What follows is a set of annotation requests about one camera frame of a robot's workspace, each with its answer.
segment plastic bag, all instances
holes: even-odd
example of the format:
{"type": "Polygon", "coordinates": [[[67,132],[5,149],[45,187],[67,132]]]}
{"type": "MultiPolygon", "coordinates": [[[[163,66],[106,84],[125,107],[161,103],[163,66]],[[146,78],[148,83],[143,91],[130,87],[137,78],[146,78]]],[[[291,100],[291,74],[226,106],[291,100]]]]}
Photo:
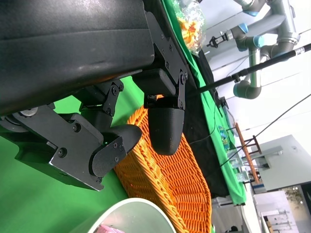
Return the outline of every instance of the plastic bag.
{"type": "Polygon", "coordinates": [[[198,55],[205,39],[203,32],[206,26],[200,4],[195,0],[172,1],[185,44],[192,54],[198,55]]]}

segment black robotic arm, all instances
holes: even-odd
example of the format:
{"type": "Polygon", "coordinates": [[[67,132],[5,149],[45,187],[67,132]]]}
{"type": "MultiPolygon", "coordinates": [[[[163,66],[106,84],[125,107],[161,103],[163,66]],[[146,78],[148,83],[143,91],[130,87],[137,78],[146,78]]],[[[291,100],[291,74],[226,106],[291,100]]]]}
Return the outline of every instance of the black robotic arm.
{"type": "Polygon", "coordinates": [[[0,32],[0,135],[19,146],[16,159],[101,190],[141,136],[134,125],[111,128],[128,75],[145,93],[155,151],[176,152],[188,74],[142,0],[5,0],[0,32]],[[81,114],[53,110],[69,95],[82,102],[81,114]]]}

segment green tablecloth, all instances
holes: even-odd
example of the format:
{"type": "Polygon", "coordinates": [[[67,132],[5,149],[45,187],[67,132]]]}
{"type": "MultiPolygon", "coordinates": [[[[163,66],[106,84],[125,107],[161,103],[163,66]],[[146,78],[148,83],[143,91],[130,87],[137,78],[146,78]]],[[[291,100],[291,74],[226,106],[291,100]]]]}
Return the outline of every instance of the green tablecloth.
{"type": "MultiPolygon", "coordinates": [[[[143,104],[143,93],[132,78],[116,106],[114,124],[126,121],[143,104]]],[[[80,103],[68,97],[55,103],[59,113],[73,113],[80,103]]],[[[101,192],[65,185],[14,159],[18,147],[0,137],[0,232],[68,233],[81,221],[126,199],[114,171],[101,192]]]]}
{"type": "MultiPolygon", "coordinates": [[[[163,5],[166,9],[167,15],[169,16],[171,26],[174,29],[174,32],[175,32],[175,35],[178,39],[179,45],[181,46],[188,63],[191,65],[192,70],[195,70],[195,73],[193,73],[193,75],[199,80],[200,87],[205,86],[206,84],[204,82],[204,79],[203,79],[200,71],[199,71],[199,68],[198,68],[193,56],[191,55],[191,53],[187,49],[185,42],[182,38],[179,23],[177,21],[175,12],[173,10],[172,0],[162,0],[162,2],[163,2],[163,5]]],[[[209,131],[212,132],[213,127],[214,127],[215,102],[213,100],[213,97],[210,95],[210,93],[208,91],[201,94],[201,100],[202,100],[202,104],[203,104],[204,111],[205,111],[205,117],[206,117],[206,120],[208,122],[209,131]]],[[[227,121],[225,118],[225,114],[223,113],[222,109],[217,110],[217,108],[216,108],[215,120],[216,120],[216,126],[222,126],[225,129],[230,128],[230,127],[228,127],[228,124],[227,124],[227,121]]],[[[230,141],[234,142],[234,136],[233,136],[232,132],[229,132],[228,134],[229,134],[228,136],[230,138],[230,141]]],[[[216,127],[216,130],[212,133],[211,138],[212,138],[212,141],[214,143],[216,153],[218,155],[219,163],[222,164],[227,160],[227,153],[224,149],[218,127],[216,127]]],[[[242,183],[239,183],[237,178],[236,178],[235,173],[237,171],[235,169],[232,169],[232,166],[230,165],[230,163],[226,163],[224,166],[222,166],[222,172],[223,172],[223,175],[225,177],[225,181],[226,181],[226,184],[228,186],[229,193],[231,195],[233,203],[235,203],[235,204],[244,203],[246,200],[245,188],[244,188],[244,185],[242,183]]]]}

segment wicker basket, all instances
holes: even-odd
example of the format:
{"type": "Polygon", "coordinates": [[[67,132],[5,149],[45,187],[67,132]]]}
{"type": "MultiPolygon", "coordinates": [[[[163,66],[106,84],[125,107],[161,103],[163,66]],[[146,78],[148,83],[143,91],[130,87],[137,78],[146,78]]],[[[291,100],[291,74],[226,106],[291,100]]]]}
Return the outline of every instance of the wicker basket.
{"type": "Polygon", "coordinates": [[[115,167],[129,197],[159,206],[178,233],[210,233],[210,192],[184,135],[176,154],[158,155],[149,139],[147,110],[138,109],[128,123],[143,131],[140,142],[115,167]]]}

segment wooden stool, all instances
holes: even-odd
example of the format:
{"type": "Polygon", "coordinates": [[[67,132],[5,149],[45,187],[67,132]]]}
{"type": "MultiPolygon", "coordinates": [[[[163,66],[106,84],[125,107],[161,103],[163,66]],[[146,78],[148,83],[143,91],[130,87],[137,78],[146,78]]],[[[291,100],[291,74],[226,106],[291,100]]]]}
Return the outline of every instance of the wooden stool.
{"type": "Polygon", "coordinates": [[[249,164],[249,166],[250,166],[250,168],[251,168],[251,171],[252,171],[252,174],[253,174],[253,176],[254,176],[255,182],[256,182],[256,183],[259,183],[259,179],[258,179],[258,177],[257,177],[256,170],[255,170],[254,165],[253,165],[253,161],[252,161],[252,159],[251,159],[251,157],[250,157],[250,154],[254,154],[254,153],[257,153],[257,152],[258,152],[259,154],[262,154],[261,149],[260,149],[260,146],[259,146],[259,144],[258,144],[258,141],[257,141],[257,139],[256,139],[256,137],[255,137],[254,135],[253,135],[253,138],[244,140],[244,139],[243,139],[243,136],[242,136],[242,133],[241,133],[241,131],[240,131],[239,125],[238,125],[237,123],[235,123],[235,129],[236,129],[237,132],[238,132],[239,139],[240,139],[240,142],[241,142],[241,145],[242,145],[242,146],[237,147],[237,148],[243,148],[244,154],[245,154],[246,159],[247,159],[247,161],[248,161],[248,164],[249,164]],[[252,140],[253,140],[255,143],[246,145],[247,143],[251,142],[252,140]],[[247,148],[248,148],[248,147],[252,147],[252,146],[256,146],[256,147],[257,147],[257,150],[256,150],[256,151],[252,151],[252,152],[249,153],[247,148]]]}

